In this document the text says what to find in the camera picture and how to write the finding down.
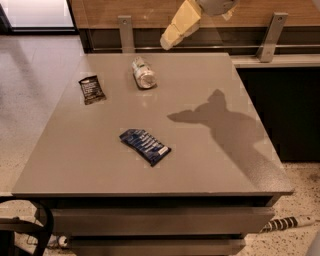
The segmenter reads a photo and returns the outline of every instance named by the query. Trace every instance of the blue wrapper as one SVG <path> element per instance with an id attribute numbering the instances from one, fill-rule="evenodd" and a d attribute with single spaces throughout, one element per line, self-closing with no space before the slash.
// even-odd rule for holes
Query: blue wrapper
<path id="1" fill-rule="evenodd" d="M 145 130 L 129 129 L 119 137 L 123 143 L 143 156 L 151 166 L 155 166 L 171 151 L 171 148 L 163 145 Z"/>

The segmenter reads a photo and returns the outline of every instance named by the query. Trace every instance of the glass panel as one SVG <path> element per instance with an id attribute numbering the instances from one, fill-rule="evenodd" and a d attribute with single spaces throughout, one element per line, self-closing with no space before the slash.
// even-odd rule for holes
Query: glass panel
<path id="1" fill-rule="evenodd" d="M 0 0 L 14 28 L 73 27 L 66 0 Z"/>

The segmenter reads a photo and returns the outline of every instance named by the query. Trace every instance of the table top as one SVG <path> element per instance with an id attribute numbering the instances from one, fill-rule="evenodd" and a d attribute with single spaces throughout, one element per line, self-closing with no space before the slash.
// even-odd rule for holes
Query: table top
<path id="1" fill-rule="evenodd" d="M 86 56 L 12 193 L 18 196 L 254 196 L 292 187 L 224 53 L 141 54 L 158 87 L 139 90 L 138 54 Z M 84 105 L 78 81 L 97 75 L 106 101 Z M 144 129 L 172 151 L 151 167 L 121 143 Z"/>

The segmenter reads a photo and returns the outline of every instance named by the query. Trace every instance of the silver can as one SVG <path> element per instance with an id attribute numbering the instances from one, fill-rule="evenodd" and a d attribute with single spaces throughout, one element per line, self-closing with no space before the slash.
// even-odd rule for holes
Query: silver can
<path id="1" fill-rule="evenodd" d="M 138 56 L 132 62 L 134 78 L 141 89 L 150 89 L 157 85 L 155 72 L 142 57 Z"/>

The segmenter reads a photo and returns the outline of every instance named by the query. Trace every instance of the floor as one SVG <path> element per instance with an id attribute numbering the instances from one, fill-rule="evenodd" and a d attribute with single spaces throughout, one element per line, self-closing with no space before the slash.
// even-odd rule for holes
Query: floor
<path id="1" fill-rule="evenodd" d="M 0 36 L 0 196 L 10 195 L 81 58 L 85 54 L 77 36 Z M 295 193 L 276 203 L 276 218 L 312 215 L 318 221 L 250 234 L 237 256 L 305 255 L 320 230 L 320 163 L 284 163 L 284 167 Z M 21 237 L 19 243 L 32 247 L 30 238 Z M 68 250 L 46 251 L 46 255 L 61 254 L 74 255 Z"/>

